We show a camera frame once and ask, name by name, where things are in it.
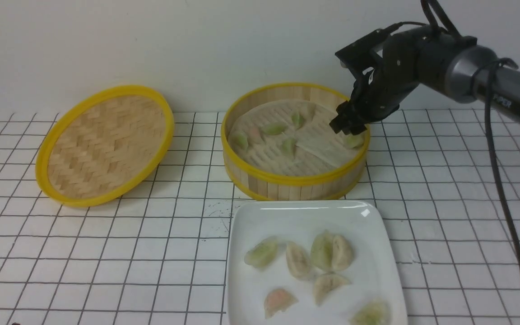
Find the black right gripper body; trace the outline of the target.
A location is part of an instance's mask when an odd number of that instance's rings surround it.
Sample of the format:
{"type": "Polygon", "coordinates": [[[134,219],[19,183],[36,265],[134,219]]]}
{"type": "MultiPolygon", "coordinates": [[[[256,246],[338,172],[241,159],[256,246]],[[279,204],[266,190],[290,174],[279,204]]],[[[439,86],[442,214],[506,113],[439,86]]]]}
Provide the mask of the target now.
{"type": "Polygon", "coordinates": [[[363,124],[387,118],[419,86],[415,72],[418,50],[410,34],[388,37],[378,54],[382,63],[374,69],[373,80],[351,99],[355,120],[363,124]]]}

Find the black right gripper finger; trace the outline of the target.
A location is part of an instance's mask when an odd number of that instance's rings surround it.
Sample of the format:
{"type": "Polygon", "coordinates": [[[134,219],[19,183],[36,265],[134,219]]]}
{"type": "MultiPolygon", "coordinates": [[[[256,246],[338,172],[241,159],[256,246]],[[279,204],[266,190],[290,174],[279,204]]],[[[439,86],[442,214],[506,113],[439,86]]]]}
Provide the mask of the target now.
{"type": "Polygon", "coordinates": [[[337,116],[330,121],[333,132],[352,132],[354,111],[351,102],[343,102],[336,108],[337,116]]]}
{"type": "Polygon", "coordinates": [[[367,131],[367,125],[363,124],[361,120],[346,120],[344,127],[345,135],[360,135],[367,131]]]}

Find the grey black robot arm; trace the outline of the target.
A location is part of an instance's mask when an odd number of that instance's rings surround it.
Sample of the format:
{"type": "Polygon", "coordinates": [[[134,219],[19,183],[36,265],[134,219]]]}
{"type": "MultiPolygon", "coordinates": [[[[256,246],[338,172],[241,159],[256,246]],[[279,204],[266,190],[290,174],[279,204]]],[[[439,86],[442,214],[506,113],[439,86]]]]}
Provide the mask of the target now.
{"type": "Polygon", "coordinates": [[[454,38],[420,24],[398,32],[400,23],[376,29],[337,51],[355,83],[338,105],[330,127],[358,135],[398,110],[419,85],[458,102],[480,100],[520,124],[520,71],[471,36],[454,38]]]}

